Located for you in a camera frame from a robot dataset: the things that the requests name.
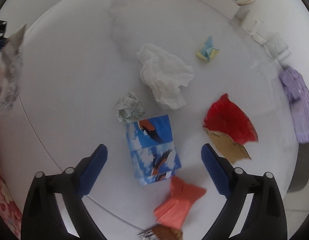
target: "folded paper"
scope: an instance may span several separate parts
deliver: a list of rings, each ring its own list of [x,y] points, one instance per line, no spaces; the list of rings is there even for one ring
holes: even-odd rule
[[[181,229],[191,206],[207,192],[206,189],[187,184],[173,176],[170,198],[154,210],[157,222],[171,228]]]
[[[258,141],[258,135],[250,119],[228,99],[228,94],[212,104],[203,122],[209,138],[230,163],[250,159],[243,145]]]
[[[151,229],[138,234],[140,240],[182,240],[181,230],[155,225]]]
[[[135,93],[130,92],[127,96],[118,100],[117,105],[117,118],[120,122],[134,122],[144,114],[145,109],[141,105]]]
[[[206,62],[212,60],[219,53],[218,49],[215,49],[212,45],[212,36],[210,36],[207,41],[204,43],[201,51],[196,53],[196,56],[204,59]]]
[[[170,178],[181,168],[168,115],[127,123],[126,136],[141,185]]]
[[[228,98],[228,94],[212,104],[204,127],[210,131],[219,131],[229,135],[235,143],[241,145],[248,141],[258,141],[256,130],[249,117]]]
[[[163,108],[178,109],[185,105],[180,86],[193,79],[193,69],[176,55],[154,44],[144,44],[137,52],[143,64],[140,72],[143,83],[152,89],[154,99]]]

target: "floral fabric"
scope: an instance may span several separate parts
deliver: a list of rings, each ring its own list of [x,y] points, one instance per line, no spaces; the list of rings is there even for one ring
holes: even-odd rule
[[[22,214],[13,201],[10,192],[3,179],[0,169],[0,215],[6,225],[20,239]]]

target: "yellow sticky note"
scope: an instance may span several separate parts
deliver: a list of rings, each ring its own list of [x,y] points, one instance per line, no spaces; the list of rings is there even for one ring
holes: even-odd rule
[[[209,55],[210,59],[213,59],[218,53],[219,53],[218,49],[212,49],[212,51]]]
[[[202,58],[202,59],[204,59],[205,61],[207,61],[207,58],[206,58],[204,55],[202,55],[200,52],[197,52],[195,55],[196,55],[197,57]]]

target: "crumpled tissue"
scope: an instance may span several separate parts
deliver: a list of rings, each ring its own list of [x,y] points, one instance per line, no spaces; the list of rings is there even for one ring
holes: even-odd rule
[[[212,60],[219,53],[219,49],[215,49],[212,45],[212,36],[204,43],[201,51],[196,53],[196,56],[204,59],[206,62]]]
[[[1,49],[0,112],[11,110],[19,96],[22,69],[22,50],[26,24],[23,24],[6,41]]]
[[[152,89],[156,102],[164,109],[184,106],[179,86],[186,87],[193,79],[192,67],[154,44],[142,45],[137,58],[143,64],[141,79]]]
[[[146,111],[133,92],[129,92],[127,96],[120,98],[117,102],[116,109],[117,118],[123,123],[139,120],[139,117]]]

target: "blue paper box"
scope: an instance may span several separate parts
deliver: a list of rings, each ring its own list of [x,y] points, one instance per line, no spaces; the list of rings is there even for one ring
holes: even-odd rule
[[[181,168],[168,115],[127,123],[126,136],[141,185],[168,179]]]

